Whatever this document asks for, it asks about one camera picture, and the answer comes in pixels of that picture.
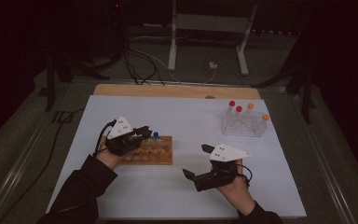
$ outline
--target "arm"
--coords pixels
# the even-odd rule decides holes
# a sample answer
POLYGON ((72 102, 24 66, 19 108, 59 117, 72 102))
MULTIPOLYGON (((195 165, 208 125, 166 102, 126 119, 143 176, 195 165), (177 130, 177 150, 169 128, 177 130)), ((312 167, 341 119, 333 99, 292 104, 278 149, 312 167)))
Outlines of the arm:
MULTIPOLYGON (((237 161, 238 173, 242 175, 242 160, 237 161)), ((226 186, 217 188, 237 209, 240 220, 249 224, 279 224, 282 223, 279 216, 272 212, 266 212, 253 199, 243 177, 237 176, 234 181, 226 186)))
POLYGON ((121 157, 109 150, 101 151, 95 158, 88 156, 80 170, 73 171, 65 181, 50 212, 38 223, 95 223, 96 198, 117 177, 113 170, 120 162, 121 157))

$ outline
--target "dark background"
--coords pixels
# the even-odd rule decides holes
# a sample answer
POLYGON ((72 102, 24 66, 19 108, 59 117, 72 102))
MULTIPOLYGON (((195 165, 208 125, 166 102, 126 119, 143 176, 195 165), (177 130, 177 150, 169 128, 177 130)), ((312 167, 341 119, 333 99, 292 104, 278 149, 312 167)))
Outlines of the dark background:
MULTIPOLYGON (((358 160, 358 1, 257 2, 260 5, 254 32, 298 35, 285 66, 309 59, 315 61, 313 83, 321 88, 324 100, 358 160)), ((119 3, 124 6, 121 12, 130 25, 165 26, 171 22, 171 1, 119 3)), ((178 11, 227 16, 238 16, 249 5, 243 1, 183 0, 178 3, 178 11)), ((34 90, 33 77, 46 68, 47 49, 64 49, 83 59, 101 53, 95 45, 104 33, 95 24, 104 27, 107 13, 104 4, 103 0, 0 0, 0 127, 34 90), (56 41, 56 34, 65 36, 60 38, 63 42, 56 41)), ((112 45, 109 51, 115 51, 115 47, 112 45)))

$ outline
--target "hand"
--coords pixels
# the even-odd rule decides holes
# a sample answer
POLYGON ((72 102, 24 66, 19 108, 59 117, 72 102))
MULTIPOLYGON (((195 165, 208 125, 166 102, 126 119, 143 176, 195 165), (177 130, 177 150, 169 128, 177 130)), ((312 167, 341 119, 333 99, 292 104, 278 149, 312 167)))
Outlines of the hand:
MULTIPOLYGON (((242 175, 242 160, 237 160, 236 163, 238 164, 238 174, 242 175)), ((218 187, 217 189, 243 215, 249 215, 255 208, 255 200, 252 198, 243 177, 237 176, 231 184, 218 187)))
MULTIPOLYGON (((106 148, 106 145, 104 143, 105 139, 105 137, 102 139, 99 150, 106 148)), ((122 160, 122 157, 111 153, 109 150, 101 150, 96 154, 95 158, 103 162, 103 164, 105 164, 111 170, 114 170, 121 163, 122 160)))

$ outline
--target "white stand leg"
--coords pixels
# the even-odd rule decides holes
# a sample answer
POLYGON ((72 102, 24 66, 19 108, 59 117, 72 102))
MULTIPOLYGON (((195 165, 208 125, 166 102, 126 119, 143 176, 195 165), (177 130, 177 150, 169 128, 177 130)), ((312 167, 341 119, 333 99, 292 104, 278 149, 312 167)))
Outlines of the white stand leg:
POLYGON ((173 72, 176 65, 176 0, 172 1, 172 35, 168 71, 173 72))
POLYGON ((246 65, 245 55, 243 54, 243 50, 245 49, 246 42, 248 41, 249 34, 251 33, 253 20, 255 18, 255 12, 257 11, 257 5, 254 5, 252 9, 252 14, 249 17, 249 20, 246 24, 245 32, 243 33, 243 40, 240 46, 237 46, 237 55, 238 55, 238 62, 240 64, 241 74, 243 76, 249 75, 248 66, 246 65))

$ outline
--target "person's right hand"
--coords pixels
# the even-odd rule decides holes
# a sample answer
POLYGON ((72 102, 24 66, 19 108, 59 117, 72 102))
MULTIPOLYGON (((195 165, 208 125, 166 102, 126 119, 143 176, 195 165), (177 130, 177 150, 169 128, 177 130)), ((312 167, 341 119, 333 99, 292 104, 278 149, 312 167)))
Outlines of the person's right hand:
MULTIPOLYGON (((242 175, 242 160, 237 160, 238 174, 242 175)), ((234 181, 223 187, 217 188, 228 200, 228 202, 243 215, 249 215, 255 208, 255 200, 250 194, 245 179, 242 176, 235 177, 234 181)))

